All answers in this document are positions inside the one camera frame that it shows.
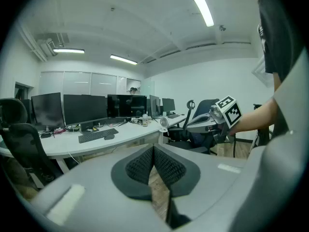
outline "wooden floor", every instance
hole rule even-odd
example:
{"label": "wooden floor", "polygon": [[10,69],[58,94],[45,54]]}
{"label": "wooden floor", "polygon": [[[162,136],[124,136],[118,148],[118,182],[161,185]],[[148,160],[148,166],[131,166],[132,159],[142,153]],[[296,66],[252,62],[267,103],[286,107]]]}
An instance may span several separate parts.
{"label": "wooden floor", "polygon": [[[240,159],[247,159],[249,156],[250,147],[250,143],[237,142],[235,157]],[[211,149],[216,152],[219,157],[233,157],[233,144],[220,144]],[[6,169],[9,178],[14,183],[15,188],[22,194],[25,199],[30,201],[36,196],[37,191],[33,188],[33,184],[31,184],[28,180],[24,169],[15,159],[8,159],[4,163],[4,168]],[[155,167],[153,167],[150,173],[148,185],[152,190],[152,205],[158,215],[163,220],[165,220],[168,208],[169,189],[164,185]]]}

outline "desk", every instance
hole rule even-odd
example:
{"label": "desk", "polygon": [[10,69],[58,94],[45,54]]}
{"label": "desk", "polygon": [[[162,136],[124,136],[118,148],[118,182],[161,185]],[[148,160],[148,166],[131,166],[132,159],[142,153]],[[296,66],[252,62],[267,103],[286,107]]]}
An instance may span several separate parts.
{"label": "desk", "polygon": [[[183,122],[186,116],[180,115],[177,118],[169,118],[169,127],[172,127],[178,123]],[[50,159],[56,159],[63,173],[69,171],[68,167],[64,162],[64,158],[69,158],[69,153],[74,156],[84,156],[102,152],[103,150],[108,150],[114,147],[128,144],[130,142],[136,141],[137,139],[142,139],[145,136],[158,133],[159,140],[162,140],[163,133],[159,132],[162,128],[160,125],[160,119],[157,119],[158,123],[151,120],[151,123],[147,127],[141,125],[126,123],[122,126],[114,127],[119,133],[115,135],[112,140],[104,140],[104,138],[96,139],[87,143],[80,144],[78,142],[78,136],[81,135],[80,132],[69,132],[66,131],[62,134],[55,135],[49,138],[41,139],[42,146],[46,155]],[[100,131],[108,130],[110,127],[104,126],[100,128]],[[0,147],[0,154],[6,157],[13,157],[11,152]]]}

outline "fluorescent light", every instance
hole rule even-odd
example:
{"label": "fluorescent light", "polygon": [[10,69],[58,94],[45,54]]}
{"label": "fluorescent light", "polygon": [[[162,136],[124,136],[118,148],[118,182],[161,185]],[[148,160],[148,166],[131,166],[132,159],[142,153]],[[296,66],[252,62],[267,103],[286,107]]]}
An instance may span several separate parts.
{"label": "fluorescent light", "polygon": [[194,0],[194,1],[202,13],[204,21],[206,22],[206,26],[207,27],[213,26],[214,25],[213,19],[212,19],[211,12],[208,8],[206,1],[205,0]]}
{"label": "fluorescent light", "polygon": [[129,59],[122,58],[122,57],[119,57],[119,56],[116,56],[116,55],[113,55],[113,54],[111,55],[111,58],[116,59],[116,60],[120,60],[120,61],[123,61],[123,62],[126,62],[126,63],[129,63],[129,64],[134,64],[134,65],[137,64],[137,62],[134,62],[134,61],[131,61]]}
{"label": "fluorescent light", "polygon": [[54,52],[68,52],[68,53],[85,53],[83,49],[71,49],[71,48],[55,48]]}

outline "black office chair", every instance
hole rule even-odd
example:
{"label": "black office chair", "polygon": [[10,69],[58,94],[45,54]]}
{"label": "black office chair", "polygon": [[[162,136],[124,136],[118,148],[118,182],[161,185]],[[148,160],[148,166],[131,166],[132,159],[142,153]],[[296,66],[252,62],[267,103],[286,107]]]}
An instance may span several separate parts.
{"label": "black office chair", "polygon": [[[196,112],[194,113],[193,118],[208,113],[211,106],[215,105],[216,102],[218,102],[219,99],[214,100],[203,100],[200,102],[200,104],[197,107]],[[213,135],[208,133],[206,135],[203,135],[201,133],[188,133],[190,141],[186,140],[184,138],[183,141],[175,141],[170,142],[168,145],[178,147],[181,149],[187,149],[190,151],[195,151],[203,154],[215,154],[214,151],[210,150],[210,148],[214,147],[216,145],[216,142],[213,138]]]}
{"label": "black office chair", "polygon": [[189,139],[189,134],[186,131],[185,127],[188,124],[190,119],[191,111],[195,108],[195,103],[193,100],[187,102],[187,108],[189,109],[187,118],[183,124],[183,127],[180,128],[179,124],[168,129],[164,136],[169,137],[172,141],[187,141]]}
{"label": "black office chair", "polygon": [[49,160],[35,127],[25,123],[27,111],[17,99],[0,99],[0,134],[11,154],[38,186],[62,175]]}

